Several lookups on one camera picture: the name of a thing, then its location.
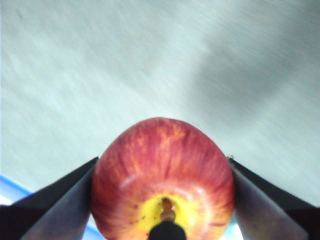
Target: red apple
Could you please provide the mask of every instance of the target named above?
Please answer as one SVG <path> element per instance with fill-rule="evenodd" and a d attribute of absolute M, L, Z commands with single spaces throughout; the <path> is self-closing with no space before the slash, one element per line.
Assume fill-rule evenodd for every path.
<path fill-rule="evenodd" d="M 218 240 L 234 209 L 227 158 L 194 126 L 162 117 L 123 132 L 97 162 L 91 211 L 108 240 L 148 239 L 163 220 L 188 240 Z"/>

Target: apple bottom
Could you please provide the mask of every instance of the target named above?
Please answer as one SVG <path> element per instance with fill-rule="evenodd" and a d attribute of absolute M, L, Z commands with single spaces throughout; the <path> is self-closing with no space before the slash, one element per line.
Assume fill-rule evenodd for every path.
<path fill-rule="evenodd" d="M 233 205 L 223 200 L 213 202 L 202 188 L 196 191 L 197 195 L 185 195 L 181 189 L 176 189 L 176 192 L 182 194 L 163 191 L 135 205 L 133 201 L 130 204 L 119 202 L 112 216 L 105 218 L 109 228 L 104 231 L 99 224 L 97 226 L 108 240 L 148 239 L 151 229 L 162 222 L 162 203 L 167 198 L 172 202 L 174 223 L 184 229 L 188 240 L 218 240 L 228 226 Z"/>

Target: apple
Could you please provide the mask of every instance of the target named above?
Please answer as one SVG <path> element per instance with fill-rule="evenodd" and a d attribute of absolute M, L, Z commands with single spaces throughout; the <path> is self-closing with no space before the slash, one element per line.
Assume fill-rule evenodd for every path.
<path fill-rule="evenodd" d="M 148 239 L 162 221 L 188 240 L 218 240 L 235 204 L 228 159 L 194 126 L 163 117 L 136 123 L 102 154 L 92 175 L 91 212 L 108 240 Z"/>

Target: apple stem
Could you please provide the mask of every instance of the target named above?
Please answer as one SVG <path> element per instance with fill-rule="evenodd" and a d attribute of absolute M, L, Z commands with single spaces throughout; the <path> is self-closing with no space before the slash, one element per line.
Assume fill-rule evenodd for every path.
<path fill-rule="evenodd" d="M 169 198 L 164 197 L 162 199 L 163 212 L 161 213 L 161 216 L 160 216 L 162 222 L 164 222 L 164 221 L 174 222 L 175 221 L 176 213 L 175 213 L 175 211 L 173 211 L 173 209 L 172 209 L 173 207 L 174 206 Z"/>

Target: apple skin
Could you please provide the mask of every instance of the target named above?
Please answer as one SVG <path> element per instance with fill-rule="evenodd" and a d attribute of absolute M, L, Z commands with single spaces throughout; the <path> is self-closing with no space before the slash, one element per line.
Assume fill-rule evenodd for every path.
<path fill-rule="evenodd" d="M 91 212 L 108 240 L 148 239 L 161 222 L 161 200 L 172 201 L 188 240 L 218 240 L 235 204 L 229 161 L 199 129 L 156 117 L 123 132 L 92 175 Z"/>

